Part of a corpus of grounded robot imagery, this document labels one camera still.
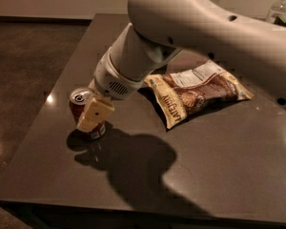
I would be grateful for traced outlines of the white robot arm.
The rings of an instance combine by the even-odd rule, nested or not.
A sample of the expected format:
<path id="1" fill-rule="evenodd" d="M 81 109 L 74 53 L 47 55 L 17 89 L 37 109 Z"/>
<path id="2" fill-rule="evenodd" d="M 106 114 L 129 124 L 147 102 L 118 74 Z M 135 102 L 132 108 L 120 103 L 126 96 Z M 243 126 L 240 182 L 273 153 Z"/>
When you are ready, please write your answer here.
<path id="1" fill-rule="evenodd" d="M 154 70 L 181 50 L 234 68 L 270 99 L 286 102 L 286 28 L 224 10 L 210 0 L 128 0 L 130 22 L 108 48 L 90 84 L 96 96 L 79 117 L 88 133 Z"/>

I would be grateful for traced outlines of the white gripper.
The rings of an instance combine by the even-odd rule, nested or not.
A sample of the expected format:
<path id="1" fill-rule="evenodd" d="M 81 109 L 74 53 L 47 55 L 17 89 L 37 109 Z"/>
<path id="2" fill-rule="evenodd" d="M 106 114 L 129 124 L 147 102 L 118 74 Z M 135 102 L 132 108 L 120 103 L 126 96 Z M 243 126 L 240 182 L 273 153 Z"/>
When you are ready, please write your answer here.
<path id="1" fill-rule="evenodd" d="M 111 52 L 112 49 L 108 48 L 98 61 L 89 87 L 112 99 L 129 99 L 143 85 L 143 81 L 136 82 L 119 73 L 111 60 Z M 83 133 L 89 133 L 113 112 L 111 101 L 93 97 L 85 105 L 76 128 Z"/>

